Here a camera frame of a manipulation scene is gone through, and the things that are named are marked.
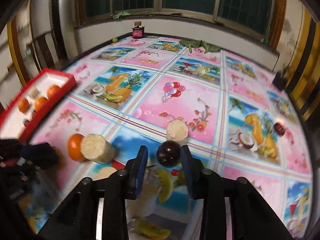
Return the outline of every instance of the fruit print tablecloth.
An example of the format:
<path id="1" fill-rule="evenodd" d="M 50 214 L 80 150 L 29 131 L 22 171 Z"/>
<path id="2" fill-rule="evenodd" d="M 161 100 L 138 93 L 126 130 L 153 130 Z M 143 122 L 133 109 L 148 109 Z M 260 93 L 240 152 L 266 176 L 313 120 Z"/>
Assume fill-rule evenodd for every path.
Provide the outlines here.
<path id="1" fill-rule="evenodd" d="M 189 148 L 204 166 L 226 178 L 249 179 L 290 233 L 303 236 L 313 174 L 293 106 L 271 84 L 274 73 L 223 49 L 205 54 L 200 47 L 190 53 L 179 39 L 160 36 L 124 38 L 66 72 L 75 76 L 77 87 L 31 141 L 47 141 L 64 156 L 58 167 L 42 174 L 46 187 L 21 205 L 35 231 L 81 178 L 103 178 L 105 167 L 123 167 L 146 145 L 149 160 L 140 208 L 127 202 L 130 239 L 195 239 L 202 202 L 189 198 L 180 163 L 164 168 L 156 161 L 168 123 L 182 120 Z M 284 136 L 276 133 L 275 123 L 285 128 Z M 104 136 L 117 149 L 117 162 L 74 162 L 67 154 L 73 133 Z M 226 204 L 232 239 L 228 199 Z"/>

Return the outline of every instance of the orange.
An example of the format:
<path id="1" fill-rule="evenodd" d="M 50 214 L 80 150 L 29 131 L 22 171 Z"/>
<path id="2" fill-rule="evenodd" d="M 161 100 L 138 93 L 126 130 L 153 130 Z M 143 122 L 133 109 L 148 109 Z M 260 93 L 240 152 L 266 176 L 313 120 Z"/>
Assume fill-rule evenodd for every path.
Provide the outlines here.
<path id="1" fill-rule="evenodd" d="M 57 85 L 52 85 L 51 87 L 48 88 L 47 90 L 47 97 L 50 98 L 52 97 L 57 91 L 59 91 L 60 87 Z"/>
<path id="2" fill-rule="evenodd" d="M 80 133 L 75 133 L 70 136 L 68 140 L 68 155 L 69 157 L 77 162 L 83 162 L 86 158 L 83 157 L 80 151 L 80 144 L 84 136 Z"/>
<path id="3" fill-rule="evenodd" d="M 28 111 L 30 107 L 30 103 L 28 102 L 28 100 L 26 98 L 21 98 L 19 103 L 18 103 L 18 109 L 21 113 L 25 113 L 26 111 Z"/>
<path id="4" fill-rule="evenodd" d="M 36 112 L 38 112 L 40 110 L 40 108 L 46 103 L 48 102 L 47 98 L 45 97 L 40 97 L 37 99 L 37 101 L 35 102 L 35 110 Z"/>

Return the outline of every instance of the red tray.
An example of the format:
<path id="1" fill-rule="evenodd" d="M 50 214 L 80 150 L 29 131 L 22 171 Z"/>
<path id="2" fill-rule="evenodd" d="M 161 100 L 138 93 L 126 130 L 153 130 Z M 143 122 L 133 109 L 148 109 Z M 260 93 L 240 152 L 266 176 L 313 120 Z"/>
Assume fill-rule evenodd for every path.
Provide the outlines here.
<path id="1" fill-rule="evenodd" d="M 40 96 L 47 97 L 47 89 L 54 84 L 58 85 L 60 90 L 58 90 L 32 117 L 35 100 L 28 96 L 29 90 L 36 87 L 40 92 Z M 75 84 L 76 80 L 72 74 L 48 68 L 41 71 L 36 77 L 28 82 L 14 98 L 9 107 L 1 114 L 0 138 L 18 138 L 19 141 L 26 142 L 39 122 L 51 110 L 54 104 L 57 103 Z M 25 114 L 18 110 L 18 102 L 22 97 L 25 97 L 31 104 L 31 107 Z M 30 120 L 26 126 L 24 126 L 25 119 Z"/>

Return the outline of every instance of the white strip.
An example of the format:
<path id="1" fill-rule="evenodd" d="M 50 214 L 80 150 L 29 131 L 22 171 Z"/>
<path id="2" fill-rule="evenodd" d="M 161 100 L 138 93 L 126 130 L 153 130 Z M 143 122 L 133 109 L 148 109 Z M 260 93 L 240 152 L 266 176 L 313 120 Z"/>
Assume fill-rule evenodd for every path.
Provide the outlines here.
<path id="1" fill-rule="evenodd" d="M 97 240 L 102 240 L 103 202 L 104 202 L 104 198 L 99 198 L 98 213 L 97 213 L 97 227 L 96 227 L 96 239 Z"/>

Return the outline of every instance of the water heater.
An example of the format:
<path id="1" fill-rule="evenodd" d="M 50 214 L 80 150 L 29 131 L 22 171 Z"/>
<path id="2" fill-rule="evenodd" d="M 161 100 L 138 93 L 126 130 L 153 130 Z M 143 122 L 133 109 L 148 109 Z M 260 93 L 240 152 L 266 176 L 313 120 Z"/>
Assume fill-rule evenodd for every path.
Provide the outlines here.
<path id="1" fill-rule="evenodd" d="M 58 57 L 72 59 L 78 55 L 72 24 L 72 0 L 49 0 L 50 24 Z"/>

